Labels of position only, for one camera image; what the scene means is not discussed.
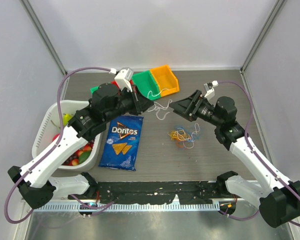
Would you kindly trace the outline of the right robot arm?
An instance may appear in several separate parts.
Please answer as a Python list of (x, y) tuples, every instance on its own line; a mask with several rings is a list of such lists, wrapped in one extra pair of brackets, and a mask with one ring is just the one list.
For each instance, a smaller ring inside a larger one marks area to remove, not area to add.
[(252, 173), (257, 184), (228, 171), (217, 177), (216, 193), (243, 198), (258, 209), (263, 220), (277, 228), (300, 217), (300, 181), (291, 181), (258, 150), (247, 131), (237, 122), (237, 108), (232, 98), (219, 97), (216, 104), (196, 90), (191, 96), (169, 105), (173, 112), (192, 122), (202, 119), (215, 126), (220, 144), (236, 156)]

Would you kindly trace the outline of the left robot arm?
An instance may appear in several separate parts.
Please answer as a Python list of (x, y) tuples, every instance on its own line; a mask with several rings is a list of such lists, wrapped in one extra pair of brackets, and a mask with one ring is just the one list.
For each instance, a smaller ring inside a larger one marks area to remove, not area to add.
[(52, 174), (74, 152), (105, 131), (108, 122), (126, 113), (138, 116), (154, 104), (140, 93), (136, 85), (132, 90), (120, 90), (111, 83), (100, 85), (88, 102), (86, 107), (75, 112), (60, 130), (58, 138), (35, 159), (8, 170), (8, 175), (32, 209), (44, 206), (54, 197), (73, 195), (92, 199), (98, 184), (89, 173), (71, 177), (52, 177)]

